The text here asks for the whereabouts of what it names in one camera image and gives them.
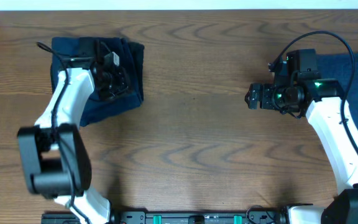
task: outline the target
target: white wall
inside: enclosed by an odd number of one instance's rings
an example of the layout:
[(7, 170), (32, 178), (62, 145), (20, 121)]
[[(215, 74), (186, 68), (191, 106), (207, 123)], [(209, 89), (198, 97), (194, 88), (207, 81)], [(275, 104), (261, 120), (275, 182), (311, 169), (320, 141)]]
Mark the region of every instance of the white wall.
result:
[(0, 10), (358, 9), (358, 0), (0, 0)]

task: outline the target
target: wood grain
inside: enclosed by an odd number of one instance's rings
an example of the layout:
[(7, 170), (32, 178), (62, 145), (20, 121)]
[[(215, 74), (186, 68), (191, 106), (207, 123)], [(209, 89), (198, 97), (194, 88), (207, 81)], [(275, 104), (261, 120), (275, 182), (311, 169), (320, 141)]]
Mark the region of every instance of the wood grain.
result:
[[(64, 209), (27, 192), (16, 143), (50, 99), (51, 55), (35, 42), (55, 36), (145, 45), (144, 104), (80, 130), (93, 185), (114, 207), (327, 206), (336, 184), (307, 121), (244, 103), (251, 83), (272, 81), (267, 63), (289, 41), (320, 29), (358, 51), (358, 11), (0, 12), (0, 223)], [(311, 47), (346, 51), (321, 35), (292, 49)]]

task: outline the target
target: black cable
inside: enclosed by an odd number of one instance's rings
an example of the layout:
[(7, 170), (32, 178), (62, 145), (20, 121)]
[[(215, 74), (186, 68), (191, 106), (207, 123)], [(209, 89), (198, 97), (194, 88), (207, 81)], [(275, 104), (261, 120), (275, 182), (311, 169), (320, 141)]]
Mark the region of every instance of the black cable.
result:
[(45, 45), (44, 43), (41, 43), (41, 42), (37, 42), (37, 46), (39, 48), (41, 48), (42, 50), (44, 51), (47, 51), (47, 52), (50, 52), (52, 53), (52, 55), (56, 56), (57, 59), (59, 59), (59, 62), (62, 66), (62, 68), (64, 69), (65, 71), (65, 75), (66, 75), (66, 79), (65, 79), (65, 82), (64, 82), (64, 85), (63, 85), (63, 88), (61, 90), (61, 92), (59, 93), (58, 95), (58, 98), (56, 99), (56, 102), (55, 102), (55, 105), (53, 106), (53, 109), (52, 109), (52, 117), (51, 117), (51, 126), (52, 126), (52, 133), (53, 133), (53, 138), (55, 140), (55, 142), (58, 144), (58, 147), (59, 147), (59, 152), (60, 152), (60, 155), (64, 161), (65, 164), (67, 164), (67, 169), (68, 169), (68, 178), (70, 180), (70, 191), (71, 191), (71, 197), (70, 197), (70, 202), (69, 202), (69, 206), (68, 208), (73, 208), (74, 211), (76, 213), (78, 213), (81, 217), (84, 218), (85, 222), (87, 224), (90, 224), (90, 221), (89, 221), (89, 218), (84, 214), (82, 213), (75, 205), (74, 205), (74, 201), (75, 201), (75, 183), (74, 183), (74, 178), (73, 178), (73, 172), (72, 172), (72, 169), (70, 167), (70, 164), (68, 163), (68, 159), (64, 153), (64, 151), (61, 150), (62, 148), (62, 145), (60, 144), (60, 138), (59, 138), (59, 135), (57, 133), (57, 109), (59, 107), (59, 104), (60, 104), (60, 101), (62, 100), (62, 97), (64, 95), (64, 92), (66, 91), (67, 89), (67, 86), (69, 84), (69, 76), (68, 76), (68, 71), (67, 71), (67, 66), (64, 64), (63, 62), (63, 58), (62, 58), (62, 55), (64, 54), (60, 54), (56, 51), (54, 51), (53, 49), (51, 49), (50, 47), (48, 47), (47, 45)]
[[(263, 207), (263, 206), (261, 206), (261, 205), (253, 205), (253, 206), (251, 206), (250, 208), (248, 208), (248, 210), (247, 210), (247, 212), (246, 212), (246, 218), (248, 218), (248, 220), (249, 220), (249, 222), (250, 222), (251, 224), (256, 224), (254, 221), (252, 221), (252, 220), (249, 218), (249, 212), (251, 212), (251, 210), (252, 210), (253, 208), (265, 209), (265, 207)], [(268, 211), (265, 210), (265, 213), (267, 214), (267, 216), (268, 216), (271, 220), (273, 220), (273, 221), (270, 222), (270, 223), (274, 223), (275, 219), (268, 213)]]
[(293, 87), (293, 80), (295, 79), (295, 74), (298, 73), (299, 70), (295, 70), (291, 73), (290, 86)]
[(274, 60), (274, 62), (269, 65), (269, 69), (270, 69), (271, 71), (274, 71), (275, 67), (277, 66), (277, 63), (280, 61), (280, 58), (283, 56), (283, 54), (288, 50), (288, 48), (289, 48), (292, 44), (294, 44), (296, 41), (298, 41), (298, 40), (300, 40), (300, 39), (302, 39), (302, 38), (304, 38), (304, 37), (307, 37), (307, 36), (310, 36), (310, 35), (315, 35), (315, 34), (327, 34), (327, 35), (331, 35), (331, 36), (337, 38), (339, 41), (341, 41), (341, 42), (345, 45), (345, 47), (346, 47), (346, 49), (347, 49), (347, 51), (349, 52), (349, 55), (350, 55), (350, 57), (351, 57), (351, 64), (352, 64), (351, 77), (350, 77), (349, 83), (347, 84), (347, 88), (346, 88), (346, 90), (345, 90), (345, 92), (344, 92), (344, 95), (343, 95), (343, 97), (342, 97), (342, 102), (341, 102), (341, 109), (340, 109), (340, 111), (341, 111), (341, 119), (342, 119), (341, 123), (342, 123), (343, 126), (344, 126), (344, 129), (345, 129), (345, 132), (346, 132), (346, 134), (347, 134), (347, 137), (349, 138), (349, 140), (350, 140), (350, 142), (351, 142), (351, 144), (352, 144), (352, 146), (353, 146), (353, 148), (354, 148), (356, 154), (358, 155), (358, 147), (357, 147), (356, 142), (355, 142), (354, 139), (353, 139), (353, 136), (352, 136), (352, 133), (351, 133), (350, 130), (349, 130), (349, 127), (347, 126), (347, 119), (346, 119), (346, 117), (345, 117), (345, 111), (344, 111), (344, 110), (345, 110), (345, 102), (346, 102), (347, 96), (348, 96), (348, 94), (349, 94), (349, 90), (351, 89), (351, 86), (352, 86), (354, 74), (355, 74), (355, 72), (356, 72), (356, 61), (355, 61), (355, 59), (354, 59), (354, 54), (353, 54), (353, 51), (352, 51), (351, 47), (349, 46), (349, 44), (348, 44), (342, 37), (340, 37), (340, 36), (338, 36), (338, 35), (336, 35), (336, 34), (334, 34), (334, 33), (332, 33), (332, 32), (324, 31), (324, 30), (314, 31), (314, 32), (310, 32), (310, 33), (307, 33), (307, 34), (303, 34), (303, 35), (299, 36), (298, 38), (296, 38), (295, 40), (291, 41), (291, 42), (284, 48), (284, 50), (278, 55), (278, 57)]
[(103, 41), (101, 41), (100, 43), (108, 50), (109, 54), (112, 52), (106, 43), (104, 43)]
[[(292, 80), (291, 83), (290, 83), (291, 86), (293, 86), (293, 77), (295, 76), (294, 74), (295, 74), (296, 72), (297, 72), (297, 71), (294, 71), (294, 72), (291, 74), (291, 80)], [(274, 89), (273, 96), (276, 95), (276, 90), (277, 90), (277, 88)], [(301, 118), (302, 118), (302, 113), (299, 113), (298, 115), (293, 114), (291, 111), (288, 110), (288, 109), (290, 109), (289, 106), (279, 107), (278, 105), (276, 105), (275, 102), (272, 102), (272, 104), (273, 104), (273, 106), (274, 106), (276, 109), (278, 109), (278, 110), (280, 111), (280, 114), (287, 114), (287, 113), (288, 113), (289, 115), (293, 116), (293, 117), (296, 118), (296, 119), (301, 119)]]

